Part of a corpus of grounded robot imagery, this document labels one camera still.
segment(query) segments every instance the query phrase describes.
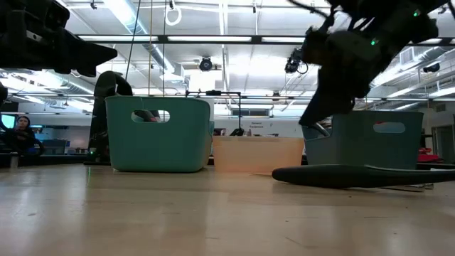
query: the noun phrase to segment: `wooden table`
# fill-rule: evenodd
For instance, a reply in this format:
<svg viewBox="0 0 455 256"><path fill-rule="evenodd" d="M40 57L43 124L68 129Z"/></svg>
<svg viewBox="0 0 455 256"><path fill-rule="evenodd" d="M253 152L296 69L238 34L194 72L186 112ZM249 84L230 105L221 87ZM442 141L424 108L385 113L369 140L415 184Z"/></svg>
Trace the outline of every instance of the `wooden table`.
<svg viewBox="0 0 455 256"><path fill-rule="evenodd" d="M453 255L455 183L413 193L20 168L0 173L0 234L1 256Z"/></svg>

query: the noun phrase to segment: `gray plastic bin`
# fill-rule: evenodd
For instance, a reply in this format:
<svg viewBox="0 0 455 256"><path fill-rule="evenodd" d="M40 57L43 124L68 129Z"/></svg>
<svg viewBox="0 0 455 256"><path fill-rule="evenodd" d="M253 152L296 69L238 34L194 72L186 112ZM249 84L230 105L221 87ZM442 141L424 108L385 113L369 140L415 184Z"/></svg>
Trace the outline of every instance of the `gray plastic bin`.
<svg viewBox="0 0 455 256"><path fill-rule="evenodd" d="M422 119L421 112L352 111L336 114L329 137L305 141L308 163L415 169ZM308 128L303 128L304 136L314 138L314 134L308 131Z"/></svg>

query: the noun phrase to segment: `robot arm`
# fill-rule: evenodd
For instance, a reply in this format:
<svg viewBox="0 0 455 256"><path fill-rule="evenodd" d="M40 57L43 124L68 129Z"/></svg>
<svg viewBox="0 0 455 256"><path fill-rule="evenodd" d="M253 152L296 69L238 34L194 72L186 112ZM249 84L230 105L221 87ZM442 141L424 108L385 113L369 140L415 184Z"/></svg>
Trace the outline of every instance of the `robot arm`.
<svg viewBox="0 0 455 256"><path fill-rule="evenodd" d="M369 93L370 82L410 41L420 43L437 37L436 20L427 15L430 11L447 3L455 17L450 0L328 0L330 15L289 1L326 19L319 29L306 32L304 44L292 53L285 67L287 73L293 73L301 63L321 66L318 89L299 122L307 126L332 114L350 112L355 98ZM352 18L351 24L348 30L329 33L338 7Z"/></svg>
<svg viewBox="0 0 455 256"><path fill-rule="evenodd" d="M96 76L96 66L117 57L117 51L67 31L69 18L55 0L0 0L0 68Z"/></svg>

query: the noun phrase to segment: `security camera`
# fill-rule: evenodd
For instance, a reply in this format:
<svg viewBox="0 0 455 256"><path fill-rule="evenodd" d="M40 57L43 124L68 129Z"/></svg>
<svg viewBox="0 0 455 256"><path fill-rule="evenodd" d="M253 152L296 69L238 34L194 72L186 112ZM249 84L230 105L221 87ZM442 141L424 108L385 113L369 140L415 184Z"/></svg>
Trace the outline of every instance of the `security camera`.
<svg viewBox="0 0 455 256"><path fill-rule="evenodd" d="M201 71L210 71L213 67L213 63L210 60L210 57L202 58L202 61L199 63L199 69Z"/></svg>

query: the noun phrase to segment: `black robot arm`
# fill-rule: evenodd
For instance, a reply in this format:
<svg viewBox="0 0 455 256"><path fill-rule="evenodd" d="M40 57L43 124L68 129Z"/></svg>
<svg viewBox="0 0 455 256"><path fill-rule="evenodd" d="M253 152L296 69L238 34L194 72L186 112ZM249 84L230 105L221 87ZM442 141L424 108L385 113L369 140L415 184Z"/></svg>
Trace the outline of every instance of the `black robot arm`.
<svg viewBox="0 0 455 256"><path fill-rule="evenodd" d="M288 0L326 21L310 28L300 49L288 59L285 70L296 72L301 63L320 65L318 88L299 124L310 126L332 114L350 112L355 98L365 97L371 81L409 43L438 36L436 20L428 13L450 0L328 0L330 15L312 6ZM328 32L334 14L341 8L352 21L348 30ZM356 21L363 20L354 27Z"/></svg>

